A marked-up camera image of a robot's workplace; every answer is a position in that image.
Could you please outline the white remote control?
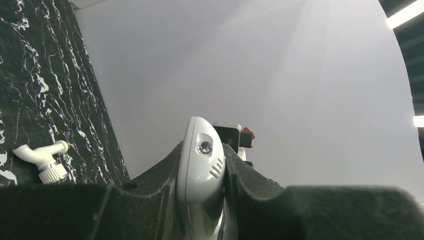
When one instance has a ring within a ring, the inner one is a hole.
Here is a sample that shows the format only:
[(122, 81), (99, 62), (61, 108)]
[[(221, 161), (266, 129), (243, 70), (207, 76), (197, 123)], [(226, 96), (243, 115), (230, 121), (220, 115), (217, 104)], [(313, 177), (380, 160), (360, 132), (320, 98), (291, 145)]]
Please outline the white remote control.
[(225, 154), (215, 128), (192, 116), (180, 153), (176, 199), (186, 240), (216, 240), (224, 206)]

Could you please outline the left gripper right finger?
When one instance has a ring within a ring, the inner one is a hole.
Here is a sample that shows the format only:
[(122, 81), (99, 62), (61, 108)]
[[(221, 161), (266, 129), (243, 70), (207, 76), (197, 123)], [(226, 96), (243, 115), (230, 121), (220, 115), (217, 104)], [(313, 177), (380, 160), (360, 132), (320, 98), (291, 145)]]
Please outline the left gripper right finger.
[(224, 145), (226, 229), (232, 240), (421, 240), (424, 212), (387, 186), (282, 187)]

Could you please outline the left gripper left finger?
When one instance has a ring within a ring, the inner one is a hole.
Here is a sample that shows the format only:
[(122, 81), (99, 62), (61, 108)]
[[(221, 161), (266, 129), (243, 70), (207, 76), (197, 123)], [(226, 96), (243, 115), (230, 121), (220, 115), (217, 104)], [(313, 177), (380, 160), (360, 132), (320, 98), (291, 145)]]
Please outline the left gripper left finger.
[(182, 240), (176, 199), (182, 145), (123, 183), (0, 189), (3, 240)]

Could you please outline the white plastic faucet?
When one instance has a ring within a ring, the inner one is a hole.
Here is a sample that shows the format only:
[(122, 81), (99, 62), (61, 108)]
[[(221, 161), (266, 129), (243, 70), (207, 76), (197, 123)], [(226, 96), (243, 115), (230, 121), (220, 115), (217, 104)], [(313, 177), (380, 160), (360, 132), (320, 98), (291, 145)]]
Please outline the white plastic faucet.
[(31, 149), (27, 144), (21, 145), (12, 152), (21, 160), (36, 165), (41, 182), (44, 185), (58, 183), (68, 176), (68, 172), (62, 163), (58, 162), (54, 155), (66, 154), (71, 144), (64, 140), (58, 140), (51, 145)]

